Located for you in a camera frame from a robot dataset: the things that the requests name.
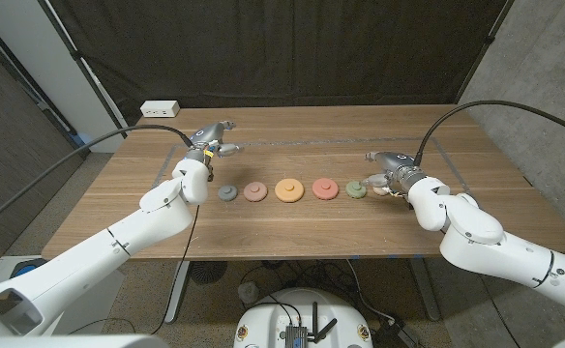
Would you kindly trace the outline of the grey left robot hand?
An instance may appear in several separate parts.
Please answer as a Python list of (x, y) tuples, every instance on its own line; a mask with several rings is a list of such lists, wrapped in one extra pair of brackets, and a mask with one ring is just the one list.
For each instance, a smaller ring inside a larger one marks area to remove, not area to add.
[(231, 131), (236, 127), (233, 121), (221, 121), (206, 126), (191, 137), (192, 146), (185, 155), (186, 159), (197, 160), (208, 165), (212, 157), (219, 158), (233, 156), (243, 150), (239, 145), (223, 142), (225, 131)]

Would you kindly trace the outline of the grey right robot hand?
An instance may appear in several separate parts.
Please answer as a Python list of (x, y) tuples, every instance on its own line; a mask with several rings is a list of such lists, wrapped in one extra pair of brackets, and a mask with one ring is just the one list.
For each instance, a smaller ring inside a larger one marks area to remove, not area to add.
[(393, 152), (368, 152), (367, 161), (379, 164), (381, 172), (360, 182), (363, 187), (388, 188), (407, 194), (418, 181), (425, 179), (425, 172), (414, 164), (414, 158)]

